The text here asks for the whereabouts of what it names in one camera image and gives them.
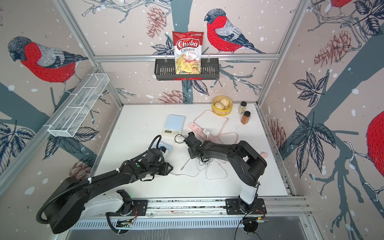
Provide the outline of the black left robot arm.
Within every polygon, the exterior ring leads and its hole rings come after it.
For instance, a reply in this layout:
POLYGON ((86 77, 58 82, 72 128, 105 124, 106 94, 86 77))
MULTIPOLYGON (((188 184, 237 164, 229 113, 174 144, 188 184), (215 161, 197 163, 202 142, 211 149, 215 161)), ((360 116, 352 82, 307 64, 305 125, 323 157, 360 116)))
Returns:
POLYGON ((54 234, 76 224, 86 210, 86 203, 109 190, 134 183, 152 181, 156 175, 166 176, 172 166, 165 161, 162 137, 157 135, 142 154, 126 160, 116 170, 90 178, 66 178, 45 201, 36 214, 36 221, 50 225, 54 234))

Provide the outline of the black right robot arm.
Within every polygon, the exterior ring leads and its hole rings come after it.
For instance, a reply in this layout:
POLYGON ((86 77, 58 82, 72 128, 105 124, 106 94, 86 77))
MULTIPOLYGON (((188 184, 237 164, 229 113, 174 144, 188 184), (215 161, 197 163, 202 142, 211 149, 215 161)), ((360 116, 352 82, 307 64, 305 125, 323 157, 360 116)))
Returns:
POLYGON ((201 142, 193 132, 188 133, 183 142, 188 146, 192 159, 198 158, 205 162, 218 159, 229 162, 243 182, 238 196, 240 211, 250 214, 256 210, 260 177, 265 172, 267 162, 248 142, 240 141, 231 145, 217 144, 209 140, 201 142))

